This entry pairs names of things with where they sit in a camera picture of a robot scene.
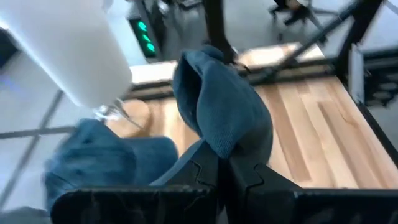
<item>wooden table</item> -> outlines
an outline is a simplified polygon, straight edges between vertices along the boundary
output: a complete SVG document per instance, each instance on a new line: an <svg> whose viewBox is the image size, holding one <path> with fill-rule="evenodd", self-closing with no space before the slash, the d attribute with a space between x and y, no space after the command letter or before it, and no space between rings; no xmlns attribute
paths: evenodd
<svg viewBox="0 0 398 224"><path fill-rule="evenodd" d="M298 46L253 49L240 55L239 61L248 67L272 65ZM315 46L299 60L322 57ZM170 80L175 66L176 62L164 62L132 67L132 81ZM258 86L256 90L274 123L268 165L276 172L302 187L398 188L397 167L337 78ZM182 121L175 100L148 104L153 112L150 134L168 136L183 154L198 137Z"/></svg>

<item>metal bracket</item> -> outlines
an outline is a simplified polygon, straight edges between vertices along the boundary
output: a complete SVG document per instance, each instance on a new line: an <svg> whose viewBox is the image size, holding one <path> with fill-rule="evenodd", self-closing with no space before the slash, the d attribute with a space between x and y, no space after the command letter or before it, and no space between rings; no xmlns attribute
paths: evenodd
<svg viewBox="0 0 398 224"><path fill-rule="evenodd" d="M365 101L364 57L360 48L353 44L349 53L348 92L355 103Z"/></svg>

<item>office chair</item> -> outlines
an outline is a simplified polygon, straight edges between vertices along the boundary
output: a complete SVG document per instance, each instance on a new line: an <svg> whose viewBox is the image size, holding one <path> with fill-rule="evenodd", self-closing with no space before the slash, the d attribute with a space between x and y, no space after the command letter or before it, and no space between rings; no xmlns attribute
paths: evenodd
<svg viewBox="0 0 398 224"><path fill-rule="evenodd" d="M275 1L275 3L277 3L277 6L269 9L269 12L271 13L271 15L273 15L275 21L277 19L277 13L291 12L291 9L289 9L289 7L286 3L289 0L274 0L274 1ZM303 16L298 20L301 20L305 24L307 22L307 19L309 19L320 30L323 29L323 26L321 25L320 21L317 19L317 17L315 15L338 16L338 12L336 12L336 11L330 11L330 10L319 9L319 8L313 7L312 0L308 0L308 4L305 6L305 10L306 10L306 12L303 13ZM294 21L287 20L287 21L285 21L285 25L290 26L293 23L296 23L296 21L297 20L294 20ZM279 41L283 40L283 33L280 32L278 34L278 39L279 39ZM324 44L326 41L327 41L327 39L325 37L320 40L320 43Z"/></svg>

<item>gray floor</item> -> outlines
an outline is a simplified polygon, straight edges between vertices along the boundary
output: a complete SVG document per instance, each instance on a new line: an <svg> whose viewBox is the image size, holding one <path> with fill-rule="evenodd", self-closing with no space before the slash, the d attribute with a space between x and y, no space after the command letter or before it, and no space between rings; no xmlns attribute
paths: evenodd
<svg viewBox="0 0 398 224"><path fill-rule="evenodd" d="M285 34L286 42L303 42L317 31L310 23L305 26L304 31L302 24L296 24L289 29L281 22L273 26L271 16L267 13L267 9L273 5L271 0L250 0L250 4L246 2L226 0L225 5L228 39L238 49L278 44L278 30ZM393 0L392 3L398 5L398 0ZM316 7L331 10L341 9L346 4L347 1L344 0L313 2ZM320 17L323 23L330 19L332 17ZM364 48L377 49L398 44L398 35L391 35L398 34L398 26L391 25L391 21L397 19L397 15L384 7L366 36ZM329 42L322 49L325 55L336 54L351 22L348 21L332 33ZM128 51L125 53L130 64L134 63L134 54ZM24 54L18 55L2 72L4 75L0 82L0 103L3 108L0 112L0 133L39 129L43 124L44 114L56 99L58 87ZM398 103L389 108L372 108L371 111L395 147L398 147L398 128L395 124ZM53 112L47 127L73 126L80 118L89 117L92 117L91 111L78 108L68 98L61 97L60 106ZM0 140L0 210L24 205L44 207L44 190L41 184L44 163L65 136L66 134L37 136L38 141L33 148L29 146L33 137ZM22 161L21 158L27 151L31 152L30 159Z"/></svg>

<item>robotic arm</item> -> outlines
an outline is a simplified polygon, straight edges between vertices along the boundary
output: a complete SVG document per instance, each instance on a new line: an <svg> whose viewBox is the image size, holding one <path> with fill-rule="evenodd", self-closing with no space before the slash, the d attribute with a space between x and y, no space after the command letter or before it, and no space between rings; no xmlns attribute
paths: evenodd
<svg viewBox="0 0 398 224"><path fill-rule="evenodd" d="M114 3L4 1L0 21L76 105L97 108L131 86L129 65L104 13L126 15Z"/></svg>

